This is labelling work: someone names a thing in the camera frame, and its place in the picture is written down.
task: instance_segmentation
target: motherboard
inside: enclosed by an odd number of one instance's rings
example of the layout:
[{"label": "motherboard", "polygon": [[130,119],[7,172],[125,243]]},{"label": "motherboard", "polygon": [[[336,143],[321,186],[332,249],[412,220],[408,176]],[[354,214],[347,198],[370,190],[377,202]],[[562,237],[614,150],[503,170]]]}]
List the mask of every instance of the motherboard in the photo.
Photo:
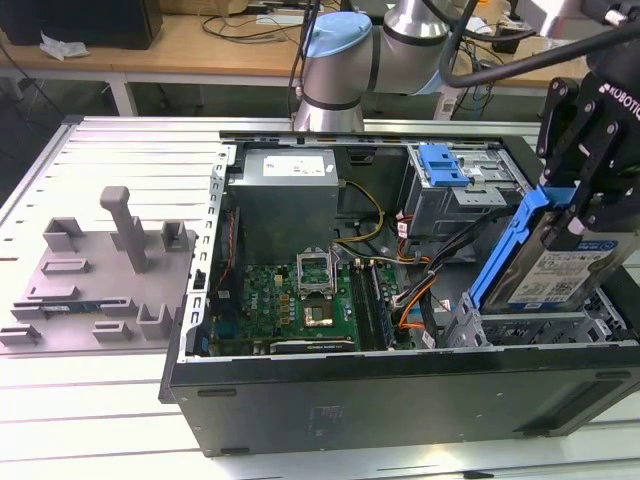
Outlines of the motherboard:
[{"label": "motherboard", "polygon": [[[216,320],[211,353],[308,352],[319,342],[325,351],[334,352],[392,347],[387,306],[398,292],[393,266],[331,265],[329,270],[323,264],[305,266],[302,282],[295,263],[246,266],[239,318]],[[304,288],[329,283],[330,292],[308,292]]]}]

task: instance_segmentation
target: white table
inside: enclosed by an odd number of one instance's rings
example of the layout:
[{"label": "white table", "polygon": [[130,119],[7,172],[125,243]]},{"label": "white table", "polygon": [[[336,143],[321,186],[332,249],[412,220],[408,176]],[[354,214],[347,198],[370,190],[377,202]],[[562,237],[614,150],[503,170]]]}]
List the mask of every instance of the white table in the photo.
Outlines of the white table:
[{"label": "white table", "polygon": [[[367,122],[375,131],[510,133],[535,141],[536,124]],[[131,189],[145,227],[193,222],[207,191],[217,131],[283,130],[282,120],[90,118],[63,126],[0,210],[4,317],[45,247],[52,215],[112,230],[101,188]],[[508,440],[207,460],[177,406],[157,401],[164,355],[0,359],[0,479],[640,478],[640,394],[566,438]]]}]

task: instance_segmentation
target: gripper logo text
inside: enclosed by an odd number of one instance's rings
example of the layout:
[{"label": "gripper logo text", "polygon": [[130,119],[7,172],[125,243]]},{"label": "gripper logo text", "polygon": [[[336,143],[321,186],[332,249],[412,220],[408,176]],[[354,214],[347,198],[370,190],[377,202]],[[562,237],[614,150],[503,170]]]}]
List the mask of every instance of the gripper logo text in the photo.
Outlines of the gripper logo text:
[{"label": "gripper logo text", "polygon": [[635,100],[624,90],[620,90],[618,87],[613,87],[608,83],[605,83],[600,87],[600,93],[608,93],[613,98],[618,100],[625,108],[627,108],[635,117],[640,121],[640,102]]}]

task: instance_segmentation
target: wooden desk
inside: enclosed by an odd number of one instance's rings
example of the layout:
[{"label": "wooden desk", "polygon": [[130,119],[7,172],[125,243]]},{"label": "wooden desk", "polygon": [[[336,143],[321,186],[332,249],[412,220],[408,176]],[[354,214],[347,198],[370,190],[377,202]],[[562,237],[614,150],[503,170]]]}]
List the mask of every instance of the wooden desk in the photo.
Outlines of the wooden desk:
[{"label": "wooden desk", "polygon": [[[498,0],[480,6],[476,12],[488,23],[496,23],[502,13]],[[234,25],[245,20],[233,18]],[[220,20],[210,27],[218,30]],[[249,23],[243,27],[226,29],[229,35],[242,35],[267,31],[275,25]],[[298,39],[299,28],[287,31]],[[544,46],[543,39],[522,42],[515,57],[531,54]],[[122,50],[90,47],[91,55],[83,58],[55,60],[38,47],[18,47],[7,44],[7,50],[15,61],[34,78],[68,80],[98,80],[110,84],[118,111],[121,115],[136,115],[130,83],[184,83],[285,86],[297,46],[291,41],[246,45],[233,43],[205,33],[199,19],[192,15],[165,16],[161,33],[148,50]],[[480,51],[482,58],[491,59]],[[505,63],[512,56],[502,55]],[[460,73],[470,71],[462,67]],[[498,83],[495,93],[544,95],[549,81],[557,75],[582,78],[587,69],[583,60],[576,60],[557,67],[507,79]],[[21,74],[0,55],[0,77],[21,78]]]}]

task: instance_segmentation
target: open computer chassis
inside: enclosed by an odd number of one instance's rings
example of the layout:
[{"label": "open computer chassis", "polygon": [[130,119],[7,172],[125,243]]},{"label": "open computer chassis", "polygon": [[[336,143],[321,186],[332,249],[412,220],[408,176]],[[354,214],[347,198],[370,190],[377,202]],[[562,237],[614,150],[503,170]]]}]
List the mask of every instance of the open computer chassis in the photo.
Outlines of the open computer chassis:
[{"label": "open computer chassis", "polygon": [[[433,329],[409,335],[398,334],[392,313],[393,293],[410,281],[405,266],[331,248],[331,238],[357,234],[354,219],[375,218],[347,181],[365,186],[386,216],[413,215],[410,255],[429,254],[458,222],[517,203],[537,183],[542,164],[522,138],[220,135],[225,146],[215,159],[185,314],[173,326],[160,394],[179,404],[206,456],[566,435],[640,385],[640,290],[622,268],[572,313],[572,329],[542,314],[503,314],[474,324],[483,334],[475,343],[452,345],[448,310],[464,298],[504,223],[443,269],[433,288],[437,306],[421,302],[415,314]],[[483,183],[469,189],[480,191],[458,191],[454,199],[449,189],[430,190],[415,158],[429,143],[465,157],[465,174],[484,173]],[[321,158],[324,171],[310,173],[308,184],[291,172],[275,181],[267,172],[271,155]],[[429,203],[434,193],[447,208]],[[473,198],[482,208],[470,205],[472,193],[480,194]],[[268,213],[272,207],[286,219]],[[335,218],[327,217],[331,211]],[[278,243],[283,232],[286,241]],[[394,235],[385,226],[374,248],[394,256]],[[329,238],[329,245],[302,248],[309,238]],[[305,260],[324,263],[303,282]],[[369,276],[365,303],[379,301],[365,306],[367,321],[379,322],[373,339],[359,333],[358,275]],[[593,331],[584,330],[585,319]]]}]

